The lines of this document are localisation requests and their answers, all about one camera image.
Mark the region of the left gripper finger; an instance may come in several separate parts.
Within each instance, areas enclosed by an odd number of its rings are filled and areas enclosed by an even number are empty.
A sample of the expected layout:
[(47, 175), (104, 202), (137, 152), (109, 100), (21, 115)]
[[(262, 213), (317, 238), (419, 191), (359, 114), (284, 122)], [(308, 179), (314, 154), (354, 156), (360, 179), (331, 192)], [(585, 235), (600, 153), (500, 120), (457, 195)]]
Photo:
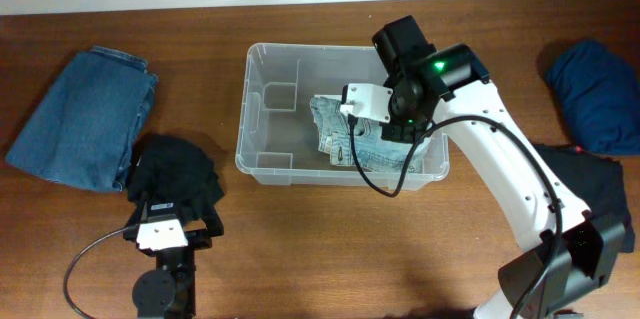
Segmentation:
[(131, 214), (131, 216), (127, 220), (127, 222), (125, 224), (125, 227), (126, 228), (135, 228), (135, 227), (139, 226), (141, 224), (141, 222), (144, 221), (144, 219), (145, 219), (146, 207), (147, 207), (146, 203), (137, 204), (136, 208), (133, 211), (133, 213)]
[(206, 230), (211, 237), (219, 237), (224, 235), (224, 225), (216, 211), (215, 204), (221, 199), (219, 195), (199, 196), (200, 218), (205, 223)]

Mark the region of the light blue jeans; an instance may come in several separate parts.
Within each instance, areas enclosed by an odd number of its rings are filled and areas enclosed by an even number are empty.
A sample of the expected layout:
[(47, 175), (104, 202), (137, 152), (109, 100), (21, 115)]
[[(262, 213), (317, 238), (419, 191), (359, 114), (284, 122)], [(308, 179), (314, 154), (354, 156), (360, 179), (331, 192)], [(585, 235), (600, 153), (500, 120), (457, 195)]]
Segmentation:
[[(318, 130), (318, 151), (329, 155), (333, 166), (355, 165), (351, 153), (350, 126), (340, 110), (340, 101), (315, 96), (310, 110)], [(373, 172), (399, 173), (412, 145), (383, 141), (382, 127), (374, 121), (359, 119), (354, 127), (356, 156), (360, 166)]]

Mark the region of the navy blue garment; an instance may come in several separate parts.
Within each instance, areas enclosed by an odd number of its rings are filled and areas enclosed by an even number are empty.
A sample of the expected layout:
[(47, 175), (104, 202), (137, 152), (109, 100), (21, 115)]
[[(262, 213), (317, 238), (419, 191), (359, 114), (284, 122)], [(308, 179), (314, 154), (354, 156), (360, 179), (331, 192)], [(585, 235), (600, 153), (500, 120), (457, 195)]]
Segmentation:
[(639, 153), (639, 80), (623, 58), (595, 40), (581, 41), (554, 60), (544, 81), (579, 147), (605, 155)]

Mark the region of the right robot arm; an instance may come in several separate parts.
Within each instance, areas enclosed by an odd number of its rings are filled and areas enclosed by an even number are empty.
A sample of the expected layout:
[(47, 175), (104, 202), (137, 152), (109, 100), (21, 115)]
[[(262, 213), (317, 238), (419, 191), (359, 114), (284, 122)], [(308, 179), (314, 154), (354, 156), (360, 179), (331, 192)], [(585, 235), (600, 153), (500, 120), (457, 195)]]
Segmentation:
[(476, 318), (549, 318), (609, 281), (625, 228), (595, 214), (549, 168), (508, 113), (488, 70), (465, 44), (437, 50), (413, 17), (372, 38), (388, 74), (382, 137), (417, 145), (438, 131), (485, 182), (523, 253), (498, 271)]

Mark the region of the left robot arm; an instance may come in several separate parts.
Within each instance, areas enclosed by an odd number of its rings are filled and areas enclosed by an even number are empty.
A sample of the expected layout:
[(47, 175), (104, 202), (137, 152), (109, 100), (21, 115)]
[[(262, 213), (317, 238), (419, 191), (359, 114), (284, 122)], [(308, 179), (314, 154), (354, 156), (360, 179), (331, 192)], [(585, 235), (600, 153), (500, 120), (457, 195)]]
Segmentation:
[(196, 316), (195, 253), (212, 247), (224, 234), (221, 219), (207, 199), (136, 205), (123, 238), (155, 260), (132, 289), (139, 318), (188, 319)]

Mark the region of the black crumpled garment left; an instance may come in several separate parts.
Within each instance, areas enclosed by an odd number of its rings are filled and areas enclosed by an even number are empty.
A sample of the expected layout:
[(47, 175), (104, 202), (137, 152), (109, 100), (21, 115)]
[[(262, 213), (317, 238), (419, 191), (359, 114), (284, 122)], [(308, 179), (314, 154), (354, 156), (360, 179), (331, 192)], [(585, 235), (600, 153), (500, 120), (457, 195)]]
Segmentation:
[(189, 141), (153, 136), (133, 171), (127, 199), (135, 204), (177, 204), (180, 218), (191, 222), (201, 220), (201, 194), (224, 197), (214, 161)]

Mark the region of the folded dark blue jeans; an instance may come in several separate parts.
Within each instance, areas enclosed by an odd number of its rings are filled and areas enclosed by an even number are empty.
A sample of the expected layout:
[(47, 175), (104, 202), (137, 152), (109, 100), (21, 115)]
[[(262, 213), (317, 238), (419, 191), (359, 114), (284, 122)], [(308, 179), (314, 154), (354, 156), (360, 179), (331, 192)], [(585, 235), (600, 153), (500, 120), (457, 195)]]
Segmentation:
[(124, 190), (157, 84), (143, 58), (100, 46), (76, 54), (17, 136), (6, 162), (74, 188)]

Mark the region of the clear plastic storage bin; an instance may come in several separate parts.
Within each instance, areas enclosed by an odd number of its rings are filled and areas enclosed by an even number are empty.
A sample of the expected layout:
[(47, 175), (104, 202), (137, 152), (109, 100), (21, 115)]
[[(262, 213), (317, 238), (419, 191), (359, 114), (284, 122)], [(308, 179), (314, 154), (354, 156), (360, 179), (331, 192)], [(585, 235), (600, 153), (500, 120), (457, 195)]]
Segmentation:
[(438, 132), (417, 149), (387, 142), (395, 169), (374, 172), (366, 164), (370, 146), (357, 142), (365, 177), (350, 165), (350, 148), (320, 149), (311, 100), (340, 96), (351, 83), (381, 84), (386, 72), (374, 48), (256, 43), (247, 53), (235, 154), (237, 168), (263, 185), (364, 186), (416, 191), (449, 172), (448, 138)]

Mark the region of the black folded shirt right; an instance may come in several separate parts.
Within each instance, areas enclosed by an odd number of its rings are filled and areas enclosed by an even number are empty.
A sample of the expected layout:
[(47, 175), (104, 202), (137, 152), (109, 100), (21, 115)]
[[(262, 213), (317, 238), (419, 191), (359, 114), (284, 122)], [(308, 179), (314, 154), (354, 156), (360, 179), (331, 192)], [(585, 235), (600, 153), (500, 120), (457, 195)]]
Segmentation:
[(591, 209), (594, 217), (618, 216), (625, 236), (620, 252), (635, 251), (635, 231), (624, 188), (624, 172), (620, 162), (580, 151), (576, 146), (534, 148), (556, 176)]

